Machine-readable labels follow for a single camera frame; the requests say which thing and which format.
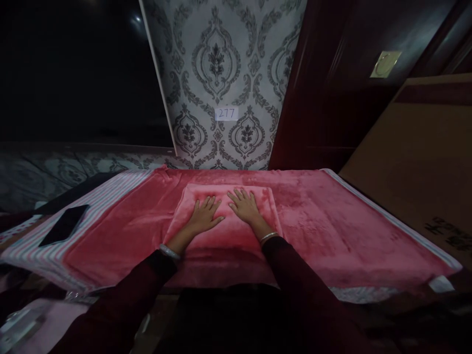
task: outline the dark wooden door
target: dark wooden door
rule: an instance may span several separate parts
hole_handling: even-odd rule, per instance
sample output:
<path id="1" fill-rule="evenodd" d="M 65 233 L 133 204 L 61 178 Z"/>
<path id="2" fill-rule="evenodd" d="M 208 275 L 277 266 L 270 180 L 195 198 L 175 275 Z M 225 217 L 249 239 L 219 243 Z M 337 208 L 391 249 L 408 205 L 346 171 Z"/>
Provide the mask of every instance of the dark wooden door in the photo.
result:
<path id="1" fill-rule="evenodd" d="M 309 0 L 269 169 L 339 171 L 413 69 L 440 58 L 439 75 L 461 46 L 467 63 L 470 15 L 469 0 Z M 402 54 L 371 79 L 384 50 Z"/>

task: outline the bed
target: bed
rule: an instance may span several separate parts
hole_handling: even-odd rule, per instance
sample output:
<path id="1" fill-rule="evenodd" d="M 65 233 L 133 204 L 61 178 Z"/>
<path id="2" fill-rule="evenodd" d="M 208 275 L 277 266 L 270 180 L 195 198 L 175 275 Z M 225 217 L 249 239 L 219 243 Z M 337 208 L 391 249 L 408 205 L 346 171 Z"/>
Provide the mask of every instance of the bed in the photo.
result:
<path id="1" fill-rule="evenodd" d="M 113 286 L 164 240 L 190 184 L 270 188 L 283 237 L 342 301 L 381 301 L 462 268 L 327 169 L 172 170 L 163 166 L 125 171 L 68 206 L 91 205 L 68 241 L 37 248 L 63 209 L 10 246 L 1 258 L 70 291 L 84 294 Z M 241 250 L 208 254 L 183 261 L 166 286 L 276 286 L 268 265 L 257 254 Z"/>

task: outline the silver bracelet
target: silver bracelet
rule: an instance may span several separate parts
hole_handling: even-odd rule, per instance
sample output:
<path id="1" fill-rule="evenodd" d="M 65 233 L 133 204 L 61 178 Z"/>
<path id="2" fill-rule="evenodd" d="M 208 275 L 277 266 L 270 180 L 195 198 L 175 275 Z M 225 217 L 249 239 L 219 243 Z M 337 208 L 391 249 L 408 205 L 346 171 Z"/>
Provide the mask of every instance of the silver bracelet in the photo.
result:
<path id="1" fill-rule="evenodd" d="M 278 234 L 278 232 L 275 231 L 275 232 L 265 235 L 263 238 L 259 240 L 259 243 L 262 243 L 262 241 L 264 241 L 266 238 L 271 237 L 272 235 L 275 235 L 275 234 Z"/>
<path id="2" fill-rule="evenodd" d="M 175 253 L 173 250 L 171 250 L 169 247 L 167 247 L 165 244 L 162 243 L 159 246 L 159 250 L 162 253 L 164 253 L 166 256 L 169 256 L 171 258 L 174 258 L 174 259 L 180 261 L 180 256 L 177 253 Z"/>

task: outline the damask wallpaper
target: damask wallpaper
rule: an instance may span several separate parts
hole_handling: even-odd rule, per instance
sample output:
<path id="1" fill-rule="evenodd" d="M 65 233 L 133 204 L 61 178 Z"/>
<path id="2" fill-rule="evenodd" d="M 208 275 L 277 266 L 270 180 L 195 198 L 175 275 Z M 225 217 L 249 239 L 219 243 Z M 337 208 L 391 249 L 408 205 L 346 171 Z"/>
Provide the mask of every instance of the damask wallpaper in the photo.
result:
<path id="1" fill-rule="evenodd" d="M 98 172 L 163 163 L 267 169 L 306 0 L 144 0 L 144 5 L 178 157 L 2 154 L 1 209 L 32 209 Z M 239 106 L 238 121 L 215 121 L 214 107 L 224 105 Z"/>
<path id="2" fill-rule="evenodd" d="M 266 169 L 306 1 L 144 3 L 178 160 Z M 237 122 L 215 121 L 224 105 L 239 106 Z"/>

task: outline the smartphone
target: smartphone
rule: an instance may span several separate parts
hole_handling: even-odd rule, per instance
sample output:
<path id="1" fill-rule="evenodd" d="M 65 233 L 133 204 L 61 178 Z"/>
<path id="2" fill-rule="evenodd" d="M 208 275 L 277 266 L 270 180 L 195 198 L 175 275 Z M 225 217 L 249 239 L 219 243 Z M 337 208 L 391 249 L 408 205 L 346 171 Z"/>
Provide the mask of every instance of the smartphone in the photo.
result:
<path id="1" fill-rule="evenodd" d="M 67 209 L 43 238 L 38 247 L 49 246 L 66 241 L 77 229 L 90 205 L 76 206 Z"/>

